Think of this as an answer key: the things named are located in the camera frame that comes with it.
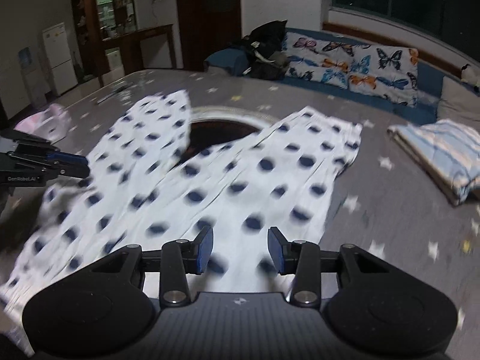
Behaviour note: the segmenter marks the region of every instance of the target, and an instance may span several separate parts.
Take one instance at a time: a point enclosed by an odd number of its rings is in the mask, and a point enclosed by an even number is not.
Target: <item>metal screw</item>
[[[168,303],[180,303],[187,298],[187,295],[181,291],[168,291],[163,294],[163,299]]]
[[[315,302],[318,299],[318,296],[311,291],[300,291],[297,292],[294,296],[295,300],[299,303],[309,304]]]

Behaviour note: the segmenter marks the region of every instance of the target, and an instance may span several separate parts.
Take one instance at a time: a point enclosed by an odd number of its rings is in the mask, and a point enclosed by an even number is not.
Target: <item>beige cushion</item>
[[[480,132],[480,97],[445,76],[437,116],[438,120],[450,119]]]

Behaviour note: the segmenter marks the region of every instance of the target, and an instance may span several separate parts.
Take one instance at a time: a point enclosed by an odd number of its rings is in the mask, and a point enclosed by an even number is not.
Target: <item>white fabric with black dots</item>
[[[357,156],[361,125],[307,107],[171,169],[188,146],[190,118],[185,91],[141,100],[88,155],[88,180],[45,193],[39,229],[0,287],[13,319],[20,322],[42,288],[131,243],[161,249],[212,226],[202,290],[261,292],[271,290],[274,270],[268,228],[320,241],[334,180]],[[198,279],[189,277],[192,287]],[[273,280],[286,292],[290,279]],[[158,274],[147,274],[143,291],[158,297]]]

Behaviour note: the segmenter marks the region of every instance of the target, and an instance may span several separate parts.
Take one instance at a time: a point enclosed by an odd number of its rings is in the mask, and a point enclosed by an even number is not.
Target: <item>dark brown door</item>
[[[242,37],[240,0],[177,0],[184,69],[203,71],[203,61]]]

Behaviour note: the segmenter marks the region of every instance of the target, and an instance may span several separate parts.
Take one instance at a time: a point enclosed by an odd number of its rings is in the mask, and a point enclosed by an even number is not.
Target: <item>stuffed toy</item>
[[[466,64],[462,67],[462,82],[472,85],[475,93],[480,92],[480,75],[477,74],[477,71],[475,71],[470,64]]]

